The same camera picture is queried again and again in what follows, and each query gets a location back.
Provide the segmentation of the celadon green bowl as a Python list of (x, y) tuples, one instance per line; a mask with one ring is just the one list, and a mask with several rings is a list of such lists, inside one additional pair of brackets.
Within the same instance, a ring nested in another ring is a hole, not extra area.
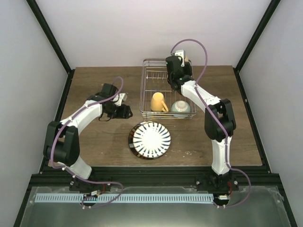
[(187, 102), (178, 100), (172, 104), (171, 112), (176, 118), (187, 118), (191, 112), (191, 108)]

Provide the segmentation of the yellow mug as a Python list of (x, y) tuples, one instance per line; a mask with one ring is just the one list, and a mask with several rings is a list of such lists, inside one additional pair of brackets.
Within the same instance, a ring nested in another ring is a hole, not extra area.
[(151, 98), (151, 110), (154, 112), (168, 112), (165, 97), (161, 92), (156, 92)]

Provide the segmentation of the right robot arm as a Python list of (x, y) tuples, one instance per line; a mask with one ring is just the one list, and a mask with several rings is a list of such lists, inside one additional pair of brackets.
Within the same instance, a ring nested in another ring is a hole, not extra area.
[(211, 187), (220, 191), (227, 186), (231, 177), (230, 144), (236, 129), (232, 103), (201, 88), (192, 77), (190, 64), (182, 66), (180, 57), (169, 56), (165, 62), (167, 81), (172, 90), (188, 98), (205, 113), (204, 129), (213, 149), (212, 170), (208, 178)]

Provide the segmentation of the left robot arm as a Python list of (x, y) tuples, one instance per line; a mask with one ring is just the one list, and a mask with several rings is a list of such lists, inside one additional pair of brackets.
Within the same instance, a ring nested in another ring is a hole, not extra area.
[(91, 176), (92, 167), (80, 157), (80, 134), (93, 120), (100, 119), (104, 114), (110, 120), (132, 117), (130, 106), (123, 104), (126, 99), (127, 93), (105, 83), (100, 92), (89, 96), (84, 105), (71, 116), (48, 124), (44, 157), (49, 159), (52, 165), (58, 163), (60, 168), (80, 177), (81, 187), (92, 191), (97, 180)]

